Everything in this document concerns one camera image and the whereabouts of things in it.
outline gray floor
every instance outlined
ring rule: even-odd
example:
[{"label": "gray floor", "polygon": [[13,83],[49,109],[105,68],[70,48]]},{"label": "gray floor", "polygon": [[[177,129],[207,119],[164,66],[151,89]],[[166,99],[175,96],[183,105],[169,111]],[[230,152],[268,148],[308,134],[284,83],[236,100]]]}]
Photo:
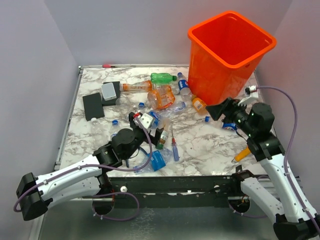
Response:
[{"label": "gray floor", "polygon": [[[133,209],[116,209],[128,217]],[[251,214],[261,215],[252,204]],[[268,218],[250,219],[229,208],[144,208],[131,221],[93,217],[90,201],[57,205],[44,217],[39,240],[276,240]]]}]

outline green plastic bottle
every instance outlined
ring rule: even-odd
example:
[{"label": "green plastic bottle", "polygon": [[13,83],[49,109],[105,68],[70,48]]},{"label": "green plastic bottle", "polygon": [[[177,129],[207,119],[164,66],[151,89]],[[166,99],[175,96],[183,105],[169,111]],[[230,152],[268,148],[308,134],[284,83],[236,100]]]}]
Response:
[{"label": "green plastic bottle", "polygon": [[177,76],[172,76],[169,73],[151,73],[151,82],[153,84],[169,84],[172,81],[176,81]]}]

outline white knob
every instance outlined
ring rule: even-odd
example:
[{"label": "white knob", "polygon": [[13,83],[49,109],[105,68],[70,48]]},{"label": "white knob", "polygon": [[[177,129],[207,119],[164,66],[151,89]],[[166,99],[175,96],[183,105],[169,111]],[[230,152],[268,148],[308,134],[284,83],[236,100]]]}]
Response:
[{"label": "white knob", "polygon": [[122,186],[122,187],[120,188],[120,191],[121,191],[122,193],[126,193],[126,192],[128,191],[128,188],[127,188],[126,186]]}]

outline bin rim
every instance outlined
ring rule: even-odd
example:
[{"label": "bin rim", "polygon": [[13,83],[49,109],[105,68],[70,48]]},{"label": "bin rim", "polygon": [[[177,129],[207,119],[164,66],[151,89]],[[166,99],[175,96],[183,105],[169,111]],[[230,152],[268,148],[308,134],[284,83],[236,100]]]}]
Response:
[{"label": "bin rim", "polygon": [[[234,14],[237,15],[239,18],[243,19],[244,21],[246,21],[248,24],[254,26],[257,30],[259,30],[260,32],[262,32],[264,35],[266,35],[267,37],[269,37],[271,39],[271,43],[266,46],[265,48],[261,49],[260,51],[256,52],[255,54],[253,54],[252,56],[248,57],[247,59],[237,63],[237,64],[229,64],[227,63],[225,60],[223,60],[221,57],[219,57],[217,54],[215,54],[211,49],[209,49],[207,46],[205,46],[194,34],[193,34],[193,30],[199,28],[202,25],[205,25],[209,22],[211,22],[212,20],[218,19],[224,15],[227,14]],[[229,69],[239,69],[247,64],[249,64],[250,62],[252,62],[254,59],[263,56],[264,54],[266,54],[267,52],[269,52],[270,50],[272,50],[276,44],[277,44],[277,40],[274,36],[272,36],[270,33],[268,33],[267,31],[265,31],[263,28],[259,27],[257,24],[255,24],[253,21],[249,20],[248,18],[246,18],[245,16],[241,15],[240,13],[236,12],[236,11],[225,11],[222,12],[216,16],[213,16],[203,22],[200,22],[194,26],[192,26],[191,28],[189,28],[188,30],[188,38],[191,41],[194,41],[195,43],[197,43],[201,48],[203,48],[205,51],[207,51],[210,55],[212,55],[214,58],[216,58],[219,62],[221,62],[224,66],[226,66]]]}]

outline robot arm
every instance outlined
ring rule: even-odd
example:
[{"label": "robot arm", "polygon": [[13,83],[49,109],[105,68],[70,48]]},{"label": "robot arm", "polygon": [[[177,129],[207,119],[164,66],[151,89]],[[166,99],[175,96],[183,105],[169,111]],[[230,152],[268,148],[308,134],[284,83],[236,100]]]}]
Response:
[{"label": "robot arm", "polygon": [[27,173],[21,178],[16,191],[20,210],[17,209],[17,205],[14,210],[21,212],[23,219],[28,221],[43,215],[49,208],[62,202],[112,193],[112,185],[106,173],[122,166],[123,160],[129,159],[143,142],[148,141],[148,137],[155,146],[159,143],[163,128],[157,128],[154,136],[150,135],[150,131],[145,132],[152,126],[153,120],[147,113],[131,112],[129,121],[132,129],[121,129],[109,143],[101,146],[93,155],[48,174],[35,177],[31,172]]},{"label": "robot arm", "polygon": [[320,226],[320,216],[311,206],[294,177],[291,178],[293,185],[303,198],[306,207],[302,206],[290,184],[288,175],[293,176],[293,173],[289,164],[285,171],[284,148],[278,138],[270,132],[275,119],[271,107],[265,103],[255,103],[249,114],[246,108],[246,101],[241,102],[230,97],[221,104],[206,107],[213,120],[217,121],[224,115],[227,121],[235,123],[248,136],[248,148],[267,172],[281,203],[250,175],[238,177],[240,189],[266,213],[280,240],[306,240],[315,237],[316,225]]}]

